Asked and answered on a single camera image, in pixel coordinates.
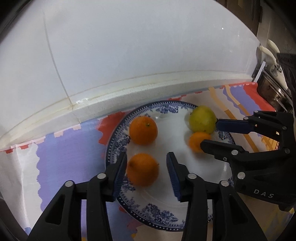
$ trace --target metal pot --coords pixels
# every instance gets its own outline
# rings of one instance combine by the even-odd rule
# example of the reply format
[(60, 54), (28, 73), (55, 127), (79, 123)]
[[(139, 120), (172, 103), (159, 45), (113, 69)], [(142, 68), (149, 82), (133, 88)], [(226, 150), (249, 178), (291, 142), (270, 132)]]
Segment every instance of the metal pot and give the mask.
[(263, 70), (258, 80), (258, 94), (263, 97), (276, 111), (293, 113), (292, 99), (266, 71)]

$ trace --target blue and white plate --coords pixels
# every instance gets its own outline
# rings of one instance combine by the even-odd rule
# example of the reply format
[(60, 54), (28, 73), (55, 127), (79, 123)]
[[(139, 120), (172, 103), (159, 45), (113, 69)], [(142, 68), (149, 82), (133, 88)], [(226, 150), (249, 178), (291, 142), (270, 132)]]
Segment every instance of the blue and white plate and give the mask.
[[(106, 165), (116, 162), (121, 151), (126, 151), (128, 160), (137, 153), (148, 153), (159, 163), (159, 176), (150, 186), (133, 186), (124, 178), (120, 196), (121, 206), (138, 221), (161, 230), (182, 231), (188, 203), (180, 203), (174, 196), (166, 167), (166, 154), (173, 151), (178, 162), (185, 164), (189, 172), (196, 173), (205, 181), (219, 183), (231, 180), (229, 164), (214, 159), (205, 153), (195, 154), (187, 146), (192, 132), (188, 118), (195, 105), (181, 101), (159, 101), (139, 107), (129, 113), (117, 126), (108, 144)], [(130, 141), (129, 124), (141, 115), (153, 118), (158, 127), (158, 136), (149, 146), (139, 146)], [(215, 131), (212, 140), (234, 144), (228, 132)], [(212, 202), (208, 201), (208, 220), (213, 218)]]

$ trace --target lemon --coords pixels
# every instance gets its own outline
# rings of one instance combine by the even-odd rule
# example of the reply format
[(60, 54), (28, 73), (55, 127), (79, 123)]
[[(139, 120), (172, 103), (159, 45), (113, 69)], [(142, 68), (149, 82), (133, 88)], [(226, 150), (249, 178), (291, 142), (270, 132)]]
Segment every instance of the lemon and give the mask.
[(207, 106), (200, 105), (190, 114), (189, 126), (193, 132), (206, 132), (212, 134), (216, 129), (216, 115)]

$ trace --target colorful tablecloth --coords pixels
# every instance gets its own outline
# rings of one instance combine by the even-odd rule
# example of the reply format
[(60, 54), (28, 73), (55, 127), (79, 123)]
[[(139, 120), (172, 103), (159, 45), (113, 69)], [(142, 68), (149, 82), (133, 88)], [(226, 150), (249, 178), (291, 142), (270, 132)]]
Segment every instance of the colorful tablecloth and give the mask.
[[(207, 105), (217, 118), (243, 119), (255, 110), (274, 111), (257, 91), (256, 83), (242, 83), (202, 89), (170, 99)], [(17, 221), (27, 233), (50, 200), (67, 180), (89, 181), (105, 170), (109, 137), (130, 110), (85, 121), (43, 138), (11, 146), (0, 152), (0, 191)], [(257, 133), (233, 134), (237, 145), (249, 152), (274, 150), (277, 142)], [(241, 195), (269, 240), (275, 240), (293, 211), (279, 211), (277, 205)], [(86, 239), (86, 203), (82, 203), (82, 236)], [(166, 232), (134, 220), (117, 203), (107, 203), (114, 241), (179, 241), (181, 232)], [(208, 240), (211, 240), (211, 223)]]

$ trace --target orange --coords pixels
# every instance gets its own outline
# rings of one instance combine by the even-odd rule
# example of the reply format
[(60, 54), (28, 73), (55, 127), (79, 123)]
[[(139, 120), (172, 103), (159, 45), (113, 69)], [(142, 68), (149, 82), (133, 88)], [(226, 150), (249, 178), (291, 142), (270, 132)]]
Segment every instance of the orange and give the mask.
[(126, 174), (131, 183), (143, 187), (150, 186), (157, 179), (158, 172), (158, 163), (146, 153), (134, 155), (126, 168)]
[(157, 137), (157, 125), (152, 118), (139, 116), (130, 124), (129, 134), (134, 143), (142, 146), (149, 145)]
[(202, 149), (200, 148), (200, 144), (205, 139), (210, 140), (211, 135), (205, 132), (195, 132), (189, 138), (189, 142), (188, 142), (189, 147), (194, 152), (203, 152)]

